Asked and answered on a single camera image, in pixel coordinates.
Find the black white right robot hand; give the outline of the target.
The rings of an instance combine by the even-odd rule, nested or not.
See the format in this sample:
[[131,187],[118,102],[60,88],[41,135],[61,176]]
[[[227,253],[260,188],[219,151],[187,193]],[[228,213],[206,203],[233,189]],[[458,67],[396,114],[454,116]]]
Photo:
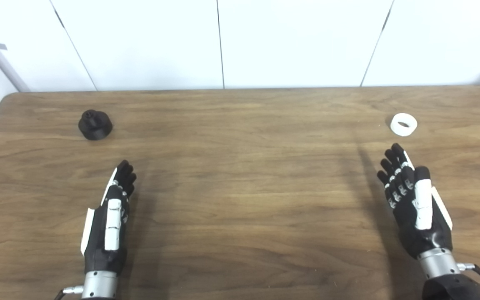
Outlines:
[[392,209],[402,247],[412,257],[436,248],[452,251],[452,220],[430,171],[415,167],[398,143],[385,150],[377,177]]

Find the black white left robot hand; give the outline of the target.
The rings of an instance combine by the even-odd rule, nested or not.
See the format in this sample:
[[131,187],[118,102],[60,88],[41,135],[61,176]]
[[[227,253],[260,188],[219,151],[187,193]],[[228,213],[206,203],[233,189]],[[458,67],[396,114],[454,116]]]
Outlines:
[[80,248],[85,273],[121,274],[128,255],[125,236],[136,178],[133,165],[121,161],[106,184],[99,207],[87,210]]

